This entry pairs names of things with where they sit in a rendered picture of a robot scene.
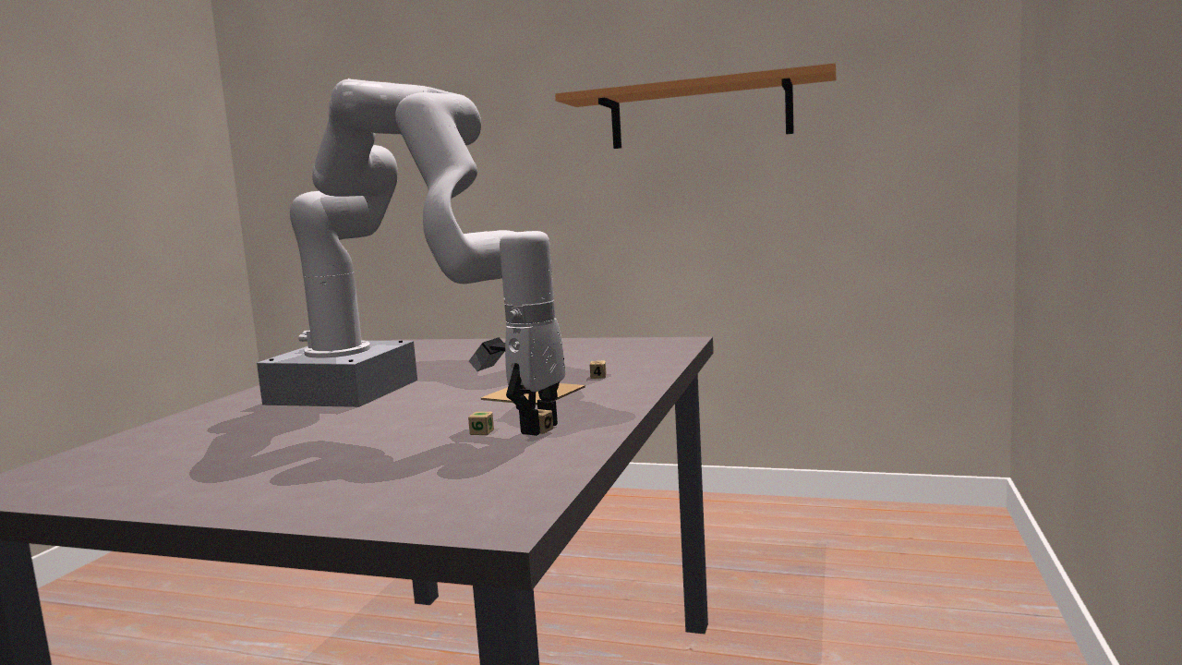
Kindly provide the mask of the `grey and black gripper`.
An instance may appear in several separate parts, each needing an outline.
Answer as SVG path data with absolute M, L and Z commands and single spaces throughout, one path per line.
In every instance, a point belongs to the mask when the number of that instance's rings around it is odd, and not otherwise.
M 517 404 L 521 433 L 537 435 L 540 433 L 537 409 L 552 411 L 553 426 L 558 424 L 557 389 L 565 376 L 561 332 L 557 319 L 535 322 L 506 321 L 506 325 L 505 361 L 508 382 L 506 397 Z M 541 399 L 537 400 L 537 409 L 535 392 Z M 528 395 L 528 399 L 524 395 Z

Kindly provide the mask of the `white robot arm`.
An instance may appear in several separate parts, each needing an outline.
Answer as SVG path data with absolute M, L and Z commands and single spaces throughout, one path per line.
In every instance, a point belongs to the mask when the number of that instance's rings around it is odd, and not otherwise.
M 305 357 L 350 357 L 370 348 L 361 341 L 352 260 L 339 240 L 379 230 L 395 193 L 397 164 L 388 149 L 374 146 L 375 132 L 402 133 L 426 178 L 426 240 L 449 281 L 502 278 L 506 321 L 556 319 L 546 233 L 462 233 L 454 219 L 452 198 L 476 181 L 467 146 L 480 130 L 478 107 L 465 94 L 357 79 L 336 85 L 312 172 L 320 193 L 298 195 L 290 208 L 307 292 L 309 330 L 298 335 L 309 341 Z

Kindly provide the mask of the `tan flat mat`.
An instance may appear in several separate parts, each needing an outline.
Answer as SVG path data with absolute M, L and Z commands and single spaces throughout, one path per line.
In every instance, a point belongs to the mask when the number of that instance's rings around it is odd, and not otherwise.
M 583 387 L 585 387 L 585 384 L 559 383 L 559 387 L 557 389 L 557 395 L 558 395 L 557 400 L 559 399 L 559 397 L 564 397 L 566 395 L 573 395 L 574 392 L 579 391 L 579 389 Z M 508 387 L 500 389 L 493 395 L 486 395 L 481 397 L 481 400 L 498 400 L 498 403 L 513 403 L 513 400 L 509 400 L 508 397 L 506 397 L 507 389 Z M 541 400 L 539 395 L 537 395 L 535 392 L 535 405 L 537 405 L 537 399 Z

